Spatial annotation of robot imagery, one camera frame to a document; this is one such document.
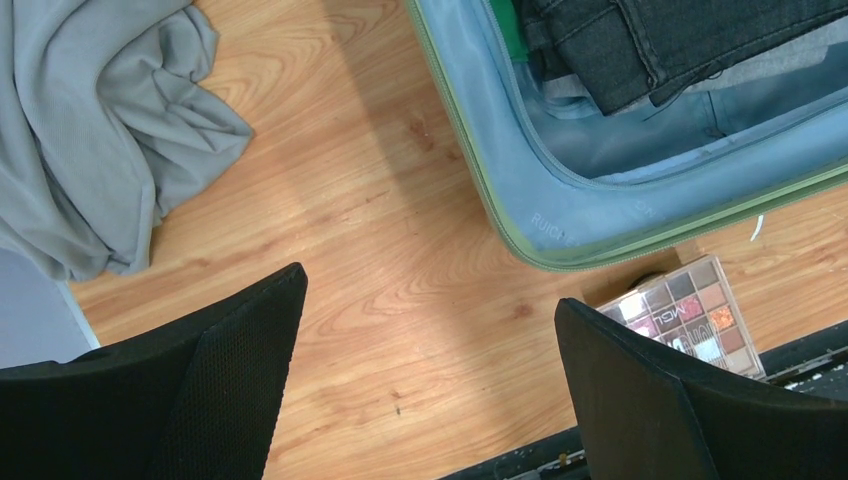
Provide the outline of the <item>green suitcase blue lining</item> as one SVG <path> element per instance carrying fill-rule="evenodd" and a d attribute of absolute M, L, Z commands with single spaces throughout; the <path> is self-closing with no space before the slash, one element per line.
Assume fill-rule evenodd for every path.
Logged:
<path fill-rule="evenodd" d="M 847 180 L 847 48 L 813 67 L 603 116 L 549 102 L 489 1 L 408 14 L 494 228 L 578 271 L 664 249 Z"/>

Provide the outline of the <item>grey cloth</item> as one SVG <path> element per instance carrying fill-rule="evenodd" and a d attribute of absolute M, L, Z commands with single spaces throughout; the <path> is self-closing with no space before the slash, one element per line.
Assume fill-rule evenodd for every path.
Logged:
<path fill-rule="evenodd" d="M 775 77 L 822 63 L 834 47 L 847 44 L 847 37 L 827 37 L 812 33 L 779 48 L 741 62 L 706 80 L 689 86 L 683 93 L 701 93 L 735 87 L 755 80 Z M 557 106 L 583 105 L 598 111 L 588 90 L 575 74 L 542 83 L 541 93 L 547 103 Z"/>

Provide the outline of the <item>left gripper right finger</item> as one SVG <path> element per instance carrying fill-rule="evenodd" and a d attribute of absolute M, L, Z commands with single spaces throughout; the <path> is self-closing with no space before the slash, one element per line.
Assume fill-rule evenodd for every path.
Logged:
<path fill-rule="evenodd" d="M 847 404 L 740 376 L 566 298 L 555 328 L 595 479 L 843 479 Z"/>

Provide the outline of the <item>eyeshadow palette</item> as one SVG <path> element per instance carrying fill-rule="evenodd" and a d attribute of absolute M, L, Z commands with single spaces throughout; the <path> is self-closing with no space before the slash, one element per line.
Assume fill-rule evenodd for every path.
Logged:
<path fill-rule="evenodd" d="M 597 310 L 628 329 L 737 375 L 766 377 L 720 261 L 652 273 Z"/>

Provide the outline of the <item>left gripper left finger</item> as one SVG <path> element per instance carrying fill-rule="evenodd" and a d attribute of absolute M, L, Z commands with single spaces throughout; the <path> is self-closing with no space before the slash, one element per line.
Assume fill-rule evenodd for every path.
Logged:
<path fill-rule="evenodd" d="M 1 372 L 5 479 L 259 479 L 305 303 L 292 263 L 72 361 Z"/>

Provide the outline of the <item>black cloth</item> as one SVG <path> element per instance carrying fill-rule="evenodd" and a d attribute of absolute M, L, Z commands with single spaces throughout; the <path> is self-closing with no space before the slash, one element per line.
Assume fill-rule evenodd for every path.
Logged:
<path fill-rule="evenodd" d="M 828 28 L 844 1 L 517 1 L 546 80 L 575 76 L 601 113 L 655 106 L 746 60 Z"/>

